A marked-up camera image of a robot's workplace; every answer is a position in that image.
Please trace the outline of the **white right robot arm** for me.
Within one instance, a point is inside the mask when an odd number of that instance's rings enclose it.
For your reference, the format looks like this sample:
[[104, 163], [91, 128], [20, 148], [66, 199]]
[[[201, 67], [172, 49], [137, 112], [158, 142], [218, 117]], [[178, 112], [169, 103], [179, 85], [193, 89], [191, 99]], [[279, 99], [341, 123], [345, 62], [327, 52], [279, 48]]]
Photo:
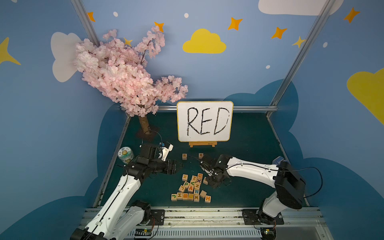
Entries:
[[230, 177], [241, 177], [275, 189], [263, 200], [255, 214], [247, 216], [246, 212], [243, 212], [243, 217], [249, 219], [250, 224], [283, 225], [283, 210], [300, 210], [303, 207], [306, 182], [299, 171], [294, 170], [282, 157], [276, 158], [270, 165], [265, 165], [229, 155], [220, 155], [218, 159], [204, 156], [200, 160], [200, 166], [209, 175], [207, 182], [212, 188], [218, 187]]

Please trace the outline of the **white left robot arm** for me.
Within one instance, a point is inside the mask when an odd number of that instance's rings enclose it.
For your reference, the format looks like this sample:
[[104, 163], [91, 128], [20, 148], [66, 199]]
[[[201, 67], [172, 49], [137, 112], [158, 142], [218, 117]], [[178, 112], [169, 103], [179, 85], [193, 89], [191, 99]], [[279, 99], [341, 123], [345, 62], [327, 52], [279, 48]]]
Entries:
[[183, 165], [167, 158], [172, 151], [170, 143], [154, 145], [144, 143], [141, 152], [124, 166], [124, 173], [107, 202], [84, 229], [75, 229], [72, 240], [123, 240], [137, 225], [154, 224], [151, 205], [135, 201], [125, 213], [131, 198], [144, 180], [152, 174], [173, 175]]

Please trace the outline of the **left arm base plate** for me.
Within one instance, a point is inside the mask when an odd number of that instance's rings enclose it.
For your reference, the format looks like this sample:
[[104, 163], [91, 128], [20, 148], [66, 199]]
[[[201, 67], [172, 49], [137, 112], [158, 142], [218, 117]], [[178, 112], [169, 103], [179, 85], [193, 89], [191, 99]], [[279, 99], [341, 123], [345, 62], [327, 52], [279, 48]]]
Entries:
[[145, 211], [144, 218], [140, 223], [141, 226], [163, 226], [165, 221], [165, 210]]

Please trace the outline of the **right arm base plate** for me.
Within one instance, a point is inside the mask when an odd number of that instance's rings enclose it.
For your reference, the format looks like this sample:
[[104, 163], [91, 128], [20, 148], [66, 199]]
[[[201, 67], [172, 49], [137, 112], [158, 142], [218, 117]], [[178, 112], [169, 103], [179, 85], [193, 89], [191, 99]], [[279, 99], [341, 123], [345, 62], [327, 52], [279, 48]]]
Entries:
[[283, 216], [278, 213], [276, 217], [270, 217], [257, 209], [242, 210], [245, 225], [284, 225]]

